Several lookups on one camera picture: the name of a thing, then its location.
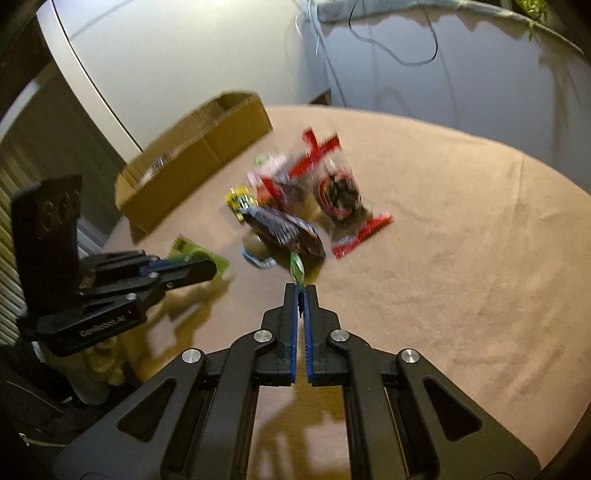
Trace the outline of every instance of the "metal screw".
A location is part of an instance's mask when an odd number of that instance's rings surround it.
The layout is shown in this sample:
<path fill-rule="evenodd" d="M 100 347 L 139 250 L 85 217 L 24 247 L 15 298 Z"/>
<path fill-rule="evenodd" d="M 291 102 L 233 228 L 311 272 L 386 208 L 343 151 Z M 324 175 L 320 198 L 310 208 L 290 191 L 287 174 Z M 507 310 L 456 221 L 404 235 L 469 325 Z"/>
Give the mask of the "metal screw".
<path fill-rule="evenodd" d="M 259 330 L 253 335 L 255 341 L 259 343 L 267 343 L 273 338 L 273 334 L 269 330 Z"/>
<path fill-rule="evenodd" d="M 346 342 L 349 340 L 349 332 L 347 330 L 333 330 L 330 332 L 330 338 L 335 342 Z"/>
<path fill-rule="evenodd" d="M 400 357 L 404 362 L 408 364 L 418 362 L 418 360 L 421 358 L 418 352 L 416 350 L 413 350 L 412 348 L 407 348 L 406 350 L 403 350 L 400 354 Z"/>
<path fill-rule="evenodd" d="M 189 350 L 185 350 L 181 355 L 183 362 L 186 364 L 193 364 L 195 362 L 199 362 L 201 360 L 201 352 L 196 348 L 190 348 Z"/>

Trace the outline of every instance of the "cardboard box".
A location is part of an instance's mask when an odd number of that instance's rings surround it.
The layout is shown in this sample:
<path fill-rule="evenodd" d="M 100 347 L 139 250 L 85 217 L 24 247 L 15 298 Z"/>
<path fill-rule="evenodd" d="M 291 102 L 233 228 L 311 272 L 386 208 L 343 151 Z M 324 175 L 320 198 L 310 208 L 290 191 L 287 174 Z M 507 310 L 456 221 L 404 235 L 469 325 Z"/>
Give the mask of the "cardboard box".
<path fill-rule="evenodd" d="M 256 93 L 228 92 L 205 103 L 152 142 L 115 183 L 115 203 L 129 222 L 149 233 L 227 162 L 272 130 Z M 151 180 L 154 160 L 180 150 Z"/>

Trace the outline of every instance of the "wire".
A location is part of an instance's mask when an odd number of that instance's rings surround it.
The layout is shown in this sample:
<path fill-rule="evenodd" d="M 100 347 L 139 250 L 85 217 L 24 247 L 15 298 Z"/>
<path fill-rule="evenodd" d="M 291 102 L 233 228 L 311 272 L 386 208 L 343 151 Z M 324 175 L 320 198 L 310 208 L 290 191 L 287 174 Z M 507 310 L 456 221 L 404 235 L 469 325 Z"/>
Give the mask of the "wire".
<path fill-rule="evenodd" d="M 297 30 L 297 32 L 298 32 L 298 35 L 300 36 L 300 38 L 301 38 L 302 40 L 304 40 L 304 36 L 301 34 L 300 26 L 297 24 L 297 19 L 298 19 L 298 17 L 300 16 L 300 14 L 301 14 L 301 12 L 299 12 L 299 13 L 298 13 L 298 14 L 295 16 L 295 20 L 294 20 L 294 22 L 295 22 L 295 29 Z"/>
<path fill-rule="evenodd" d="M 425 18 L 427 19 L 427 23 L 429 24 L 429 29 L 431 29 L 431 33 L 433 34 L 433 39 L 435 40 L 435 53 L 433 53 L 433 56 L 428 60 L 404 61 L 400 57 L 398 57 L 392 50 L 390 50 L 383 43 L 381 43 L 377 40 L 374 40 L 373 38 L 362 37 L 355 30 L 353 30 L 353 27 L 351 26 L 351 19 L 353 18 L 353 12 L 355 11 L 355 7 L 357 6 L 357 3 L 359 3 L 359 0 L 355 0 L 355 3 L 353 4 L 353 8 L 351 9 L 351 13 L 349 14 L 349 30 L 351 30 L 351 33 L 353 34 L 353 36 L 355 38 L 357 38 L 357 40 L 365 42 L 365 43 L 370 43 L 372 45 L 375 45 L 375 46 L 381 48 L 384 52 L 386 52 L 388 55 L 390 55 L 394 60 L 396 60 L 396 62 L 398 62 L 403 67 L 422 67 L 423 65 L 428 65 L 433 60 L 435 60 L 435 57 L 437 57 L 437 53 L 439 52 L 439 40 L 437 39 L 437 33 L 435 33 L 435 29 L 433 28 L 433 24 L 431 23 L 431 19 L 429 18 L 429 15 L 427 14 L 427 10 L 425 10 L 424 7 L 422 7 L 421 9 L 423 10 L 423 13 L 425 14 Z"/>
<path fill-rule="evenodd" d="M 324 37 L 322 36 L 322 32 L 320 31 L 320 28 L 318 27 L 317 22 L 314 21 L 314 16 L 312 15 L 312 9 L 310 7 L 311 3 L 312 3 L 312 0 L 308 0 L 308 19 L 312 23 L 312 26 L 314 27 L 316 35 L 318 35 L 317 41 L 322 46 L 322 50 L 324 51 L 324 58 L 326 59 L 326 63 L 328 64 L 328 66 L 330 68 L 333 78 L 335 79 L 337 90 L 339 91 L 340 98 L 343 101 L 343 106 L 345 108 L 348 108 L 349 104 L 347 103 L 347 100 L 345 99 L 345 94 L 343 93 L 343 88 L 340 84 L 339 78 L 336 76 L 335 68 L 333 67 L 332 62 L 330 61 L 330 56 L 329 56 L 328 50 L 326 48 L 326 44 L 324 43 Z"/>

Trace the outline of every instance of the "black bracket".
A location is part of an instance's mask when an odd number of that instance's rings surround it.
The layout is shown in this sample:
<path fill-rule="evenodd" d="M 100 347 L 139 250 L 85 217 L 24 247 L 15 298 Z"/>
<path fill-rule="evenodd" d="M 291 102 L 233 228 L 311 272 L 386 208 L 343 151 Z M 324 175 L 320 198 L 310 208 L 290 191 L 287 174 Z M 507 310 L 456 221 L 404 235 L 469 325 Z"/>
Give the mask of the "black bracket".
<path fill-rule="evenodd" d="M 297 335 L 295 285 L 261 329 L 229 349 L 183 352 L 60 454 L 60 480 L 219 480 L 246 475 L 261 385 L 289 386 Z"/>

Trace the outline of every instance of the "white wall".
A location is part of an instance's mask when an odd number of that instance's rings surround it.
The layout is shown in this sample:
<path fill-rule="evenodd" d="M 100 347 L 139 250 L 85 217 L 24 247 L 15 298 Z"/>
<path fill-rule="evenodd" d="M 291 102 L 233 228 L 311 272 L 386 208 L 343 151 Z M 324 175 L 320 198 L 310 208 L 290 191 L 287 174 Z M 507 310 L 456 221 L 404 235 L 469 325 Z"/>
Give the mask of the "white wall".
<path fill-rule="evenodd" d="M 309 41 L 299 37 L 290 0 L 55 5 L 89 79 L 141 148 L 223 90 L 253 90 L 272 105 L 308 103 L 328 89 L 316 37 L 302 15 Z"/>
<path fill-rule="evenodd" d="M 346 24 L 323 26 L 348 104 L 498 140 L 591 192 L 591 67 L 584 57 L 546 33 L 530 41 L 527 26 L 512 20 L 469 11 L 428 14 L 440 51 L 422 67 L 399 65 L 357 40 Z M 353 26 L 406 61 L 434 51 L 421 9 Z M 333 102 L 340 102 L 335 91 Z"/>

